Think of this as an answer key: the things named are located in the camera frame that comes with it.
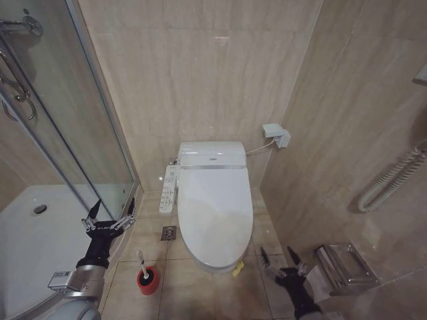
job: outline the toilet brush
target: toilet brush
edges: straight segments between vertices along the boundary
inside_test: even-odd
[[[160,277],[159,273],[154,266],[146,267],[144,265],[144,258],[142,251],[137,251],[139,260],[141,261],[141,270],[136,277],[136,282],[138,284],[139,290],[143,295],[152,295],[155,293],[157,287],[159,287]]]

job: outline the white cable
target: white cable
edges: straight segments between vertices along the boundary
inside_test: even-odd
[[[397,165],[377,180],[375,184],[360,197],[358,201],[358,209],[361,212],[369,212],[377,209],[426,161],[427,140],[419,143],[414,150],[408,152]]]
[[[246,154],[248,155],[249,153],[253,153],[253,152],[255,152],[255,151],[258,151],[258,150],[261,150],[261,149],[263,149],[263,148],[266,148],[266,147],[268,147],[269,145],[272,145],[272,144],[274,143],[274,141],[276,141],[276,138],[273,138],[273,139],[272,139],[268,144],[263,145],[262,147],[259,147],[259,148],[256,148],[256,149],[254,149],[254,150],[248,151]]]

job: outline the toilet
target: toilet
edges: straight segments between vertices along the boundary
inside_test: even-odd
[[[230,271],[246,252],[254,222],[245,149],[240,142],[183,142],[177,162],[183,242],[203,269]]]

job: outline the shower drain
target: shower drain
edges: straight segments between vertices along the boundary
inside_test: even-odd
[[[163,227],[161,232],[161,240],[175,240],[176,238],[176,225],[170,225],[169,227]]]
[[[47,209],[47,206],[46,205],[38,205],[38,206],[36,206],[36,208],[34,208],[34,213],[36,214],[36,215],[39,215],[40,213],[43,213],[43,212],[45,212],[46,211],[46,209]]]

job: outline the shower door frame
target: shower door frame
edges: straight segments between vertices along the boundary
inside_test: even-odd
[[[71,19],[73,21],[75,30],[77,32],[77,36],[79,37],[81,46],[83,48],[83,52],[85,53],[85,58],[87,59],[90,71],[93,75],[93,78],[96,82],[96,85],[97,85],[97,88],[99,91],[99,94],[100,94],[101,99],[103,101],[103,105],[105,107],[105,110],[107,111],[107,116],[109,118],[111,126],[113,127],[113,132],[115,133],[115,136],[117,138],[117,142],[119,144],[119,147],[121,149],[121,152],[122,152],[123,157],[125,159],[125,162],[127,164],[127,168],[128,168],[128,170],[131,174],[131,177],[133,179],[133,184],[131,186],[131,189],[130,189],[129,194],[127,196],[125,205],[123,206],[123,209],[122,209],[122,212],[120,215],[120,217],[122,217],[123,215],[125,215],[127,213],[127,210],[129,209],[129,206],[131,204],[131,200],[133,199],[133,197],[135,197],[137,188],[139,186],[141,188],[141,191],[143,192],[142,186],[140,185],[139,177],[137,175],[135,165],[133,164],[133,161],[131,160],[131,157],[130,157],[131,153],[130,153],[129,148],[127,146],[127,143],[125,140],[125,135],[124,135],[123,130],[121,128],[119,118],[117,116],[117,113],[115,112],[115,107],[114,107],[111,95],[109,94],[108,86],[107,86],[107,83],[106,83],[105,78],[103,76],[103,72],[101,70],[101,66],[99,64],[99,61],[97,59],[97,55],[95,53],[95,49],[93,47],[89,32],[87,31],[86,24],[85,24],[80,6],[79,6],[77,0],[64,0],[64,1],[68,7]],[[15,57],[13,55],[11,55],[11,59],[12,59],[13,63],[15,64],[15,66],[18,68],[19,72],[23,73],[23,71],[21,70],[21,68],[18,64],[18,61],[15,61]],[[44,105],[42,104],[42,102],[39,99],[35,90],[33,89],[33,86],[27,81],[27,78],[25,76],[23,77],[23,81],[25,82],[27,88],[29,89],[32,97],[34,97],[37,100],[38,105],[41,108],[44,108]],[[18,119],[20,124],[23,126],[24,130],[29,134],[30,138],[32,138],[32,140],[34,140],[35,144],[40,148],[41,152],[44,154],[44,156],[46,156],[46,158],[48,159],[50,164],[53,166],[53,168],[56,170],[56,172],[58,172],[58,174],[64,180],[66,185],[69,186],[71,192],[74,193],[74,195],[77,197],[77,199],[83,205],[83,207],[86,210],[89,210],[89,208],[85,204],[85,201],[81,198],[80,194],[77,192],[77,190],[75,189],[73,184],[63,174],[62,170],[58,167],[58,165],[56,164],[56,161],[52,158],[52,156],[50,156],[50,153],[48,152],[48,150],[46,150],[46,148],[44,148],[42,142],[40,142],[37,135],[34,134],[34,132],[32,132],[30,126],[26,122],[26,119],[20,114],[20,112],[17,112],[17,110],[14,107],[15,102],[10,97],[8,97],[7,95],[3,95],[2,92],[0,92],[0,98],[2,98],[4,100],[4,102],[5,102],[6,106],[8,106],[8,108],[10,108],[11,110],[14,111],[16,118]],[[50,115],[45,108],[44,108],[44,111],[48,115],[50,122],[55,126],[58,134],[60,134],[60,131],[56,127],[52,118],[50,118]],[[61,139],[64,142],[65,146],[67,146],[68,151],[72,155],[74,155],[73,151],[70,150],[70,148],[68,147],[68,144],[66,143],[66,141],[64,140],[64,138],[62,136],[61,136]],[[75,161],[79,165],[79,168],[82,170],[85,177],[87,178],[87,175],[85,174],[85,171],[83,170],[83,168],[81,168],[79,161],[77,159],[75,159]],[[96,191],[96,188],[91,184],[89,179],[88,179],[88,182],[90,183],[92,189],[95,191],[97,196],[99,198],[101,198],[100,195],[98,194],[98,192]],[[61,300],[62,300],[62,296],[59,293],[52,292],[52,296],[46,298],[44,301],[41,301],[37,305],[35,305],[32,308],[24,311],[22,314],[14,317],[12,319],[18,320],[18,319],[21,319],[22,317],[39,316],[40,314],[46,312],[48,309],[52,308],[54,305],[56,305]]]
[[[85,18],[83,16],[83,13],[81,12],[79,2],[78,0],[65,0],[65,3],[68,7],[71,19],[73,20],[77,36],[79,37],[83,52],[85,53],[86,60],[89,64],[89,68],[91,69],[93,78],[95,79],[105,110],[107,110],[107,115],[110,120],[111,126],[113,127],[115,136],[117,137],[117,141],[119,142],[121,152],[123,153],[123,156],[127,163],[127,167],[129,168],[129,171],[133,178],[133,185],[126,199],[123,211],[121,212],[122,217],[127,212],[127,209],[130,206],[131,200],[135,195],[138,186],[140,186],[142,192],[143,189],[139,181],[139,177],[137,175],[135,164],[133,163],[130,157],[131,153],[129,147],[127,146],[125,134],[123,132],[123,129],[121,128],[119,117],[117,116],[117,113],[115,111],[113,99],[109,94],[107,81],[105,80],[101,65],[99,64],[99,60],[95,52],[95,47],[93,46],[91,36],[89,34],[89,31],[87,30]]]

